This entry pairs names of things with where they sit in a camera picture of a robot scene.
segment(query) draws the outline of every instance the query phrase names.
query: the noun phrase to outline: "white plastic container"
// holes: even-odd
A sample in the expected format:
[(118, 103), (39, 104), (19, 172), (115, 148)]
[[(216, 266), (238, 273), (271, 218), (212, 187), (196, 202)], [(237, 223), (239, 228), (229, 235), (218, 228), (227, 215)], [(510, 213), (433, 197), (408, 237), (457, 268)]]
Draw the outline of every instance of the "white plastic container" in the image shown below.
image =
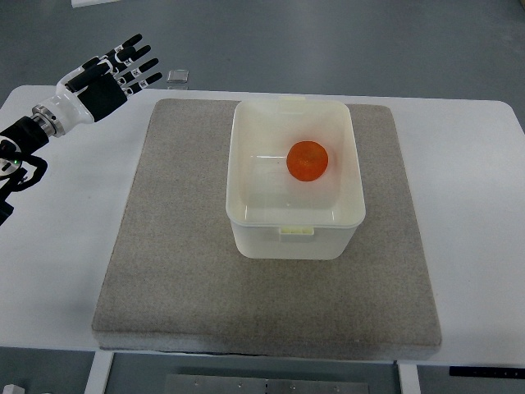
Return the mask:
[[(328, 153), (315, 181), (295, 179), (286, 156), (311, 140)], [(254, 259), (334, 259), (365, 217), (349, 109), (301, 98), (243, 101), (231, 131), (226, 212), (239, 252)]]

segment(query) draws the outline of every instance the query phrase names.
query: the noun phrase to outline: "white table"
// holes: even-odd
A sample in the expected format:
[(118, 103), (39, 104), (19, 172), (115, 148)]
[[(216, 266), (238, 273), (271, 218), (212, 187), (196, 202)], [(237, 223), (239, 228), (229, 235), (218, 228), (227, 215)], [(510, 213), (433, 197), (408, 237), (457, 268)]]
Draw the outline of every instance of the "white table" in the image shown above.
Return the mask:
[[(51, 86), (15, 89), (0, 130)], [(0, 346), (97, 350), (90, 329), (153, 106), (159, 99), (273, 99), (147, 89), (109, 118), (52, 138), (43, 180), (13, 194), (0, 227)], [(441, 350), (426, 364), (525, 365), (525, 135), (489, 101), (308, 96), (394, 115), (431, 284)]]

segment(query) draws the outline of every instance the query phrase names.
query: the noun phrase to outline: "robotic hand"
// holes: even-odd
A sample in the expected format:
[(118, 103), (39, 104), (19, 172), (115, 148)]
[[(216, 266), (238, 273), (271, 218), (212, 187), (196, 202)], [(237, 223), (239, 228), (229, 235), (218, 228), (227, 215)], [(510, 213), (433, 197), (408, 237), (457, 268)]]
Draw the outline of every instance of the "robotic hand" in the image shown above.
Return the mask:
[[(101, 57), (93, 57), (64, 76), (56, 94), (33, 108), (31, 117), (22, 117), (0, 132), (0, 226), (13, 212), (6, 202), (12, 192), (22, 191), (42, 179), (48, 164), (33, 153), (49, 142), (51, 135), (60, 137), (80, 123), (94, 123), (115, 111), (127, 99), (162, 78), (160, 72), (135, 81), (158, 63), (154, 58), (126, 71), (151, 49), (148, 45), (135, 50), (142, 36), (128, 39)], [(34, 167), (26, 179), (27, 163)]]

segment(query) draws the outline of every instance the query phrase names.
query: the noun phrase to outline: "orange ball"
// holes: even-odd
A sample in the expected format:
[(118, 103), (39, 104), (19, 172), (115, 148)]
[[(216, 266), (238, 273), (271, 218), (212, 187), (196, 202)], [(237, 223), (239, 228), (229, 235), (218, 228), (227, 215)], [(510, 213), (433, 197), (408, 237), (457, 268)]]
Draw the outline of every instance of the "orange ball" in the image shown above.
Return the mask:
[(315, 181), (328, 167), (328, 153), (317, 142), (301, 141), (290, 149), (286, 166), (290, 174), (300, 181)]

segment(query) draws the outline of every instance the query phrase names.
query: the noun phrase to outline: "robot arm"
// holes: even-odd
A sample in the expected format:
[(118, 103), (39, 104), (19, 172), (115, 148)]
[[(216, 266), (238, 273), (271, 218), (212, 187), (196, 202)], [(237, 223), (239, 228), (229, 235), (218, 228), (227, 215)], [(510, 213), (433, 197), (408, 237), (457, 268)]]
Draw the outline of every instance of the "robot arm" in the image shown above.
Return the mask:
[[(22, 191), (36, 184), (46, 171), (47, 163), (33, 153), (49, 142), (49, 137), (60, 137), (80, 123), (94, 123), (108, 116), (140, 90), (162, 78), (155, 73), (139, 79), (157, 65), (154, 58), (145, 64), (132, 65), (149, 52), (146, 45), (139, 50), (135, 45), (140, 34), (125, 41), (105, 55), (93, 57), (64, 76), (51, 98), (33, 107), (31, 117), (22, 117), (0, 132), (0, 225), (12, 214), (13, 207), (6, 202), (12, 192)], [(27, 180), (23, 164), (34, 167)]]

